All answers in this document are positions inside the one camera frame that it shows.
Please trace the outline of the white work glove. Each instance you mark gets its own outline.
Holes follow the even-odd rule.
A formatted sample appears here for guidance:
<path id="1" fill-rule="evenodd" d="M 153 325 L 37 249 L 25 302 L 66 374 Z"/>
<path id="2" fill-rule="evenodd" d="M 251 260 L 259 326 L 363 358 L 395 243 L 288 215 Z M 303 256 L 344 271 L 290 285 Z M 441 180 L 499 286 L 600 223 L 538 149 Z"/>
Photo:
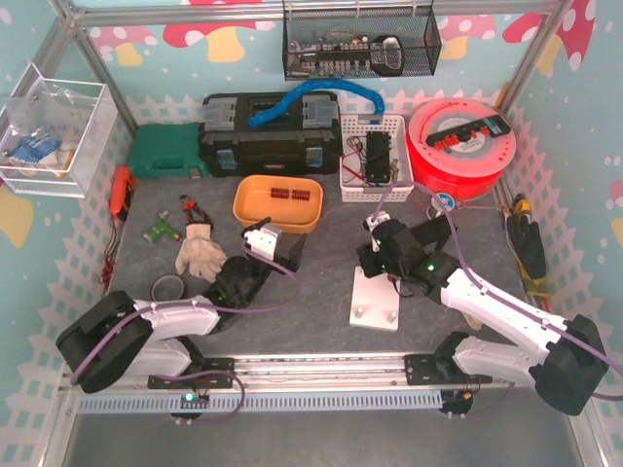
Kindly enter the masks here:
<path id="1" fill-rule="evenodd" d="M 211 238 L 209 224 L 193 223 L 186 226 L 186 237 L 175 260 L 178 274 L 187 271 L 195 278 L 213 283 L 227 260 L 224 250 Z"/>

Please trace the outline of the white peg base plate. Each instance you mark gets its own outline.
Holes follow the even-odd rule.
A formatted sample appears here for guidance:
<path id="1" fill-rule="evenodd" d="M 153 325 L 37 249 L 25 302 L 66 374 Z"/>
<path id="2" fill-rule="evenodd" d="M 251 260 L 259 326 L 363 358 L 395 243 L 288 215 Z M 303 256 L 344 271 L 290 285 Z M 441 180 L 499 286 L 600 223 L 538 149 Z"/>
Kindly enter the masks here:
<path id="1" fill-rule="evenodd" d="M 396 332 L 399 325 L 400 296 L 391 277 L 382 273 L 372 278 L 356 267 L 349 311 L 349 325 Z"/>

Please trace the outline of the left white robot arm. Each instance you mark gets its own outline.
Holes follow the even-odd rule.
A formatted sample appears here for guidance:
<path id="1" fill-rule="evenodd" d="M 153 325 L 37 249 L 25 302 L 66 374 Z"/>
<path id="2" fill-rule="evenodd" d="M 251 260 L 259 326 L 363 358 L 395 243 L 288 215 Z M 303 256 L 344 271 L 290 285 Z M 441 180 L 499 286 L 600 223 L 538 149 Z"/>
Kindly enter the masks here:
<path id="1" fill-rule="evenodd" d="M 140 301 L 123 290 L 103 297 L 56 340 L 72 372 L 71 385 L 93 394 L 125 375 L 165 382 L 204 378 L 208 367 L 193 347 L 193 336 L 222 332 L 241 316 L 293 304 L 292 299 L 263 307 L 252 304 L 272 272 L 298 278 L 307 237 L 294 235 L 289 250 L 283 250 L 281 237 L 281 229 L 269 218 L 243 229 L 243 255 L 229 258 L 208 289 L 193 298 Z"/>

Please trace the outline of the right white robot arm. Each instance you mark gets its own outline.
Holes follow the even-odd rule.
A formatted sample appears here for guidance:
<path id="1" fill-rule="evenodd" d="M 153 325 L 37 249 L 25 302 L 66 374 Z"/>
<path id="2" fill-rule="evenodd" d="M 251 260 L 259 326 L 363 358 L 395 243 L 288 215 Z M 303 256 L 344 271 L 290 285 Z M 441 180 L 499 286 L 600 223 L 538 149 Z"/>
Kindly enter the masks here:
<path id="1" fill-rule="evenodd" d="M 448 210 L 423 224 L 433 235 L 434 249 L 380 206 L 364 225 L 371 242 L 358 256 L 367 277 L 386 273 L 414 296 L 471 316 L 508 340 L 501 344 L 454 333 L 448 338 L 453 348 L 436 353 L 439 372 L 458 370 L 527 386 L 567 415 L 581 414 L 592 398 L 621 401 L 598 390 L 607 372 L 620 373 L 622 366 L 606 355 L 597 325 L 581 314 L 568 320 L 529 305 L 479 276 L 461 252 L 446 253 L 445 242 L 459 240 Z"/>

